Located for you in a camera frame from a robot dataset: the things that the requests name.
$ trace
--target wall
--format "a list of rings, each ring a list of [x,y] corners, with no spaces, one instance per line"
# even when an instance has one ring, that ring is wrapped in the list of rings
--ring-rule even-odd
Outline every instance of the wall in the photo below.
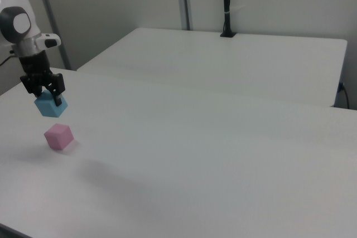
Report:
[[[35,12],[36,22],[42,32],[52,32],[51,26],[45,11],[42,0],[29,0],[33,11]],[[0,62],[9,56],[11,47],[0,47]],[[47,51],[50,64],[53,67],[63,67],[62,59],[58,48]],[[0,95],[14,87],[20,82],[20,76],[23,75],[21,64],[17,58],[10,59],[0,67]]]
[[[182,29],[179,0],[50,0],[76,70],[137,27]]]
[[[190,0],[190,7],[193,30],[222,31],[223,0]],[[238,10],[231,14],[232,29],[240,33],[347,40],[341,80],[351,107],[357,109],[357,0],[231,0],[234,8]],[[336,104],[345,107],[342,93]]]

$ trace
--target foam block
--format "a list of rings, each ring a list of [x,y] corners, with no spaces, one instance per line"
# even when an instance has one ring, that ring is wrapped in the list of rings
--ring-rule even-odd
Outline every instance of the foam block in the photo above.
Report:
[[[53,150],[63,150],[72,140],[72,131],[68,125],[55,124],[45,133],[49,146]]]
[[[61,100],[62,104],[60,106],[56,106],[52,94],[48,90],[44,90],[41,96],[35,100],[35,104],[42,116],[60,117],[68,106],[63,96],[61,97]]]

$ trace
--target blue cube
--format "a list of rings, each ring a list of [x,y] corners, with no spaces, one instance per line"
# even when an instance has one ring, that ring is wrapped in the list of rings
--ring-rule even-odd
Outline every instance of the blue cube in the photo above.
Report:
[[[62,104],[60,106],[56,106],[52,94],[48,90],[44,90],[41,96],[35,100],[35,104],[42,116],[60,117],[68,106],[63,96],[61,97],[61,100]]]

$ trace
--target black cable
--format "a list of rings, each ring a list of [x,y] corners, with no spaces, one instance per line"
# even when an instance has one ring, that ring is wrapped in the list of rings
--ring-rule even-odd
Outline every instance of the black cable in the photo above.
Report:
[[[1,67],[5,62],[7,62],[9,59],[11,59],[11,58],[16,58],[16,56],[14,56],[14,55],[8,56],[8,57],[6,58],[6,60],[4,60],[4,61],[0,64],[0,67]]]
[[[345,87],[344,87],[344,92],[345,92],[346,100],[347,100],[347,109],[350,109],[350,102],[348,101],[348,94],[347,94],[347,90]]]
[[[337,93],[339,93],[342,90],[345,92],[346,101],[347,101],[347,109],[350,109],[350,101],[348,99],[348,94],[347,94],[347,90],[345,88],[345,83],[339,82],[339,86],[337,88]]]

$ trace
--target table surface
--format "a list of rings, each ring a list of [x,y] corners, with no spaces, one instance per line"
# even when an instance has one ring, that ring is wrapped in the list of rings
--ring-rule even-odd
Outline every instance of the table surface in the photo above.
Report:
[[[22,85],[0,97],[0,223],[38,238],[357,233],[355,111],[60,71],[60,118]],[[63,152],[44,137],[55,123],[76,139]]]
[[[138,28],[78,69],[296,103],[335,103],[345,40]]]

